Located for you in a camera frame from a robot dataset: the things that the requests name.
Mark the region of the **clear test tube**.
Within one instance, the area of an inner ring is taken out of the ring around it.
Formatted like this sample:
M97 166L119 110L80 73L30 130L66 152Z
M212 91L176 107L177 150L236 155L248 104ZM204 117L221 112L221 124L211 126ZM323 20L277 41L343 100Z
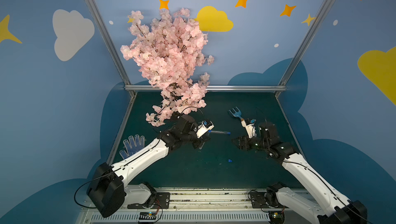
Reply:
M211 130L210 133L228 135L228 134L227 134L227 131L215 131L215 130Z

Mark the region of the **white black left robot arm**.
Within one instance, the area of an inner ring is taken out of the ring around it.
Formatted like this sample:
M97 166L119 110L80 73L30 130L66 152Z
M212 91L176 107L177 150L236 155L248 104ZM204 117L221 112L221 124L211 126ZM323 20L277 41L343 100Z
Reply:
M159 208L156 190L148 183L141 183L127 188L128 184L141 172L170 152L185 143L193 148L201 147L210 138L208 133L214 127L206 119L197 123L189 115L182 115L170 129L159 134L150 144L117 163L101 164L95 171L93 179L88 182L87 196L103 218L108 218L122 206Z

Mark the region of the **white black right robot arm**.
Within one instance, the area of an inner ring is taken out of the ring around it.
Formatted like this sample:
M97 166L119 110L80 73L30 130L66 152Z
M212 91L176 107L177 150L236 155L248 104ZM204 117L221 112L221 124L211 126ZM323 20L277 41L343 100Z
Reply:
M291 143L281 140L275 124L264 122L256 128L253 119L241 118L240 121L247 135L236 139L238 148L245 151L265 151L270 158L291 173L314 198L314 201L310 201L279 182L267 187L264 194L267 206L292 209L311 224L368 223L367 208L358 200L351 201L331 186Z

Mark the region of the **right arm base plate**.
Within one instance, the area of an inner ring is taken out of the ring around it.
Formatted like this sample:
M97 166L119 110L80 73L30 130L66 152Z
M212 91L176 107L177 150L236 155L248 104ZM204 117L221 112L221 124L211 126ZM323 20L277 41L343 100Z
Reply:
M254 209L264 208L283 208L276 198L275 193L250 191L247 194L248 200L251 202Z

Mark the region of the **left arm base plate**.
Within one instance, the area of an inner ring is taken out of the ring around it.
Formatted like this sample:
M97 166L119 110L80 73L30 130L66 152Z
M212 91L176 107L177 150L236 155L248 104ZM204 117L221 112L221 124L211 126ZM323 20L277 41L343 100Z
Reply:
M147 203L144 204L129 204L128 209L168 209L170 204L170 193L156 193L155 197L150 197Z

